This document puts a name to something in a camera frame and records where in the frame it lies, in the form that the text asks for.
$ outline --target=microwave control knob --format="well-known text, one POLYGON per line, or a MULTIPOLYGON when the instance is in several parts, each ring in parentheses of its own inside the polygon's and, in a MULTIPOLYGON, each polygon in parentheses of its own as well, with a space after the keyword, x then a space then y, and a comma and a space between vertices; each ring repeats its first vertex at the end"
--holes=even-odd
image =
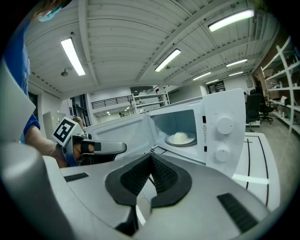
POLYGON ((228 117, 222 117, 217 121, 217 130, 221 134, 229 134, 233 130, 233 122, 228 117))
POLYGON ((220 162, 225 162, 230 157, 230 149, 225 145, 221 145, 217 148, 215 153, 217 160, 220 162))

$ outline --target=person's arm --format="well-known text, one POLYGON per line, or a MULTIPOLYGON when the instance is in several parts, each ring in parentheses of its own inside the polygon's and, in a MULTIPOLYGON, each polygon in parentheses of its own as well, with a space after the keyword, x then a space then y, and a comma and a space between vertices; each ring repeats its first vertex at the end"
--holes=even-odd
MULTIPOLYGON (((62 154, 61 147, 57 147, 57 144, 55 142, 44 138, 40 130, 36 126, 29 127, 25 135, 25 143, 34 147, 42 155, 51 156, 55 158, 59 168, 68 166, 62 154)), ((80 143, 73 145, 73 154, 75 159, 80 158, 80 146, 80 143)), ((89 151, 94 151, 94 146, 91 144, 89 145, 89 151)))

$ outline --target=microwave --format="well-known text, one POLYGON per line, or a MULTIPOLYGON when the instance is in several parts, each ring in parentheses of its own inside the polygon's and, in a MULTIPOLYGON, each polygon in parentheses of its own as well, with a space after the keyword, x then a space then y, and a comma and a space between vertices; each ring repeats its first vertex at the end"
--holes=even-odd
POLYGON ((197 97, 151 111, 85 128, 94 140, 124 142, 124 159, 159 146, 232 177, 240 159, 246 127, 242 89, 197 97), (177 147, 166 141, 177 132, 196 136, 193 146, 177 147))

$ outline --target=fluorescent light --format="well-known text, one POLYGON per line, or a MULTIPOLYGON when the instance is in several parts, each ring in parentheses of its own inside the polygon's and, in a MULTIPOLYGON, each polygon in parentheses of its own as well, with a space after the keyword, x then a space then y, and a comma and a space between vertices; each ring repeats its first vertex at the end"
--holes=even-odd
POLYGON ((201 76, 199 76, 199 77, 196 77, 196 78, 194 78, 193 80, 197 80, 197 79, 199 79, 200 77, 204 77, 204 76, 206 76, 206 75, 208 75, 208 74, 211 74, 211 72, 206 73, 206 74, 203 74, 203 75, 201 75, 201 76))
POLYGON ((227 26, 231 23, 235 23, 237 21, 246 19, 246 18, 250 18, 254 16, 254 11, 253 10, 246 10, 246 11, 242 11, 239 13, 235 13, 231 16, 228 16, 226 18, 223 18, 219 21, 216 21, 215 23, 209 25, 209 29, 213 32, 215 30, 218 30, 224 26, 227 26))
POLYGON ((62 47, 64 48, 67 57, 69 58, 70 62, 72 63, 74 69, 78 73, 79 76, 85 75, 85 72, 83 70, 83 67, 80 64, 80 61, 77 57, 77 54, 75 52, 75 48, 72 42, 72 39, 67 39, 61 42, 62 47))
POLYGON ((172 61, 181 51, 179 49, 175 49, 169 56, 167 56, 162 63, 155 69, 156 72, 159 72, 163 69, 170 61, 172 61))
POLYGON ((233 62, 233 63, 227 64, 226 67, 230 67, 232 65, 239 64, 239 63, 242 63, 242 62, 247 62, 247 61, 248 61, 248 59, 239 60, 237 62, 233 62))
POLYGON ((205 84, 213 83, 213 82, 216 82, 216 81, 219 81, 219 80, 216 79, 216 80, 214 80, 214 81, 206 82, 205 84))
POLYGON ((237 75, 237 74, 241 74, 241 73, 243 73, 243 72, 238 72, 238 73, 230 74, 229 76, 231 77, 231 76, 234 76, 234 75, 237 75))

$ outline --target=warning label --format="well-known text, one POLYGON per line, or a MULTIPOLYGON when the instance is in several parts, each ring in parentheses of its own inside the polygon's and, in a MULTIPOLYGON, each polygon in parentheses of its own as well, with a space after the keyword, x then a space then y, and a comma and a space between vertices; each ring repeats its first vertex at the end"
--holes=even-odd
POLYGON ((203 130, 203 141, 204 141, 204 145, 206 145, 206 124, 203 124, 203 127, 202 127, 202 130, 203 130))

